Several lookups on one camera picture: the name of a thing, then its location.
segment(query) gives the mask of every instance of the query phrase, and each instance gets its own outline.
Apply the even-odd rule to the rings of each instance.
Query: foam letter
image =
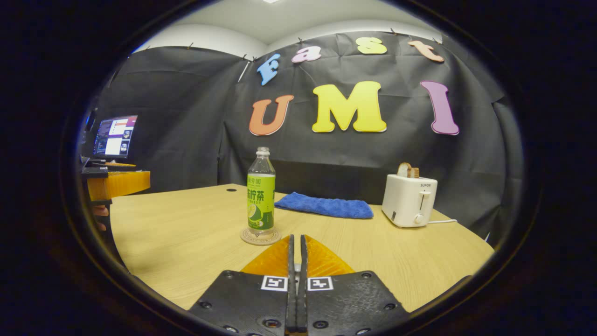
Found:
[[[306,47],[302,48],[301,50],[297,51],[296,56],[293,57],[293,63],[301,63],[306,60],[316,60],[321,57],[320,47]]]
[[[278,71],[273,71],[278,68],[278,61],[276,61],[278,58],[280,58],[280,54],[275,54],[257,68],[257,72],[261,73],[263,78],[262,85],[265,85],[278,73]]]
[[[431,105],[433,106],[433,114],[435,120],[431,123],[431,129],[435,133],[456,135],[460,133],[458,125],[454,123],[452,117],[452,110],[448,103],[448,88],[440,83],[423,81],[421,86],[429,93]]]
[[[313,124],[313,132],[331,132],[334,123],[330,121],[330,112],[334,114],[338,126],[345,131],[348,129],[352,118],[356,121],[352,125],[359,132],[383,132],[387,129],[386,123],[381,120],[377,91],[381,88],[378,82],[364,81],[356,83],[352,93],[346,99],[340,90],[327,84],[313,89],[319,97],[317,122]]]
[[[383,54],[387,51],[382,41],[375,37],[359,37],[356,39],[357,49],[364,54]]]
[[[444,61],[443,57],[431,52],[431,50],[433,50],[433,47],[430,45],[423,44],[421,41],[410,41],[408,44],[415,47],[418,50],[418,52],[421,53],[421,55],[427,57],[430,60],[434,60],[436,62]]]
[[[249,122],[249,131],[254,135],[270,135],[276,133],[284,124],[286,119],[286,112],[288,111],[288,103],[294,99],[294,96],[287,94],[286,96],[279,96],[276,99],[278,109],[273,121],[267,125],[263,124],[263,116],[265,109],[272,102],[269,99],[259,100],[253,104],[253,114]]]

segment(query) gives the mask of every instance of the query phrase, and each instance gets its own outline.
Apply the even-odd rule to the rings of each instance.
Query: letter m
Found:
[[[313,124],[313,132],[331,132],[334,123],[330,121],[330,112],[334,115],[338,126],[348,129],[356,112],[356,121],[352,125],[358,132],[383,132],[386,123],[381,120],[377,91],[381,88],[378,82],[364,81],[356,83],[348,99],[334,84],[318,86],[313,89],[319,97],[317,122]]]

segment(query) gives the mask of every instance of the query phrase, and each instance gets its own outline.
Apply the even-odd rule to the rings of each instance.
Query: white wall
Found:
[[[441,40],[441,34],[419,28],[411,25],[406,25],[400,22],[392,21],[380,21],[380,20],[351,20],[329,23],[327,25],[321,25],[309,29],[296,32],[292,35],[281,38],[267,46],[265,54],[270,51],[286,47],[287,45],[297,43],[299,38],[310,39],[319,36],[330,35],[334,33],[345,33],[345,32],[360,32],[365,30],[371,30],[376,32],[390,32],[392,28],[397,33],[403,33],[407,35],[419,36],[426,39]]]
[[[267,47],[265,43],[234,30],[190,24],[167,27],[134,52],[145,50],[147,47],[188,47],[191,43],[193,47],[218,50],[239,57],[247,54],[247,59],[263,55]]]
[[[215,26],[186,24],[170,26],[162,30],[137,48],[135,53],[137,51],[145,50],[148,47],[188,47],[193,43],[193,47],[218,50],[239,57],[247,54],[246,58],[251,60],[252,57],[260,57],[270,51],[295,44],[299,41],[299,37],[303,40],[307,40],[319,36],[344,32],[365,30],[390,32],[390,28],[397,33],[419,36],[426,39],[435,38],[437,41],[441,41],[441,34],[437,32],[406,25],[405,23],[380,20],[352,20],[329,23],[293,33],[270,45],[266,45],[258,39],[234,30]]]

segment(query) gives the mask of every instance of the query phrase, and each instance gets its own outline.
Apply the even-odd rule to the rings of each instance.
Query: blue towel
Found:
[[[279,209],[314,212],[342,218],[373,218],[373,211],[364,201],[315,198],[297,193],[284,196],[275,203]]]

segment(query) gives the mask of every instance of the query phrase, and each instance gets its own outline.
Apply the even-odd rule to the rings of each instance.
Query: desk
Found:
[[[285,194],[276,193],[278,201]],[[130,272],[162,296],[189,309],[223,270],[239,271],[267,246],[243,242],[247,188],[241,185],[116,197],[110,207],[114,241]],[[394,226],[372,205],[372,219],[334,218],[275,210],[282,237],[300,235],[330,248],[355,271],[372,270],[404,309],[413,311],[462,277],[493,249],[456,222],[421,228]],[[449,219],[433,211],[431,220]]]

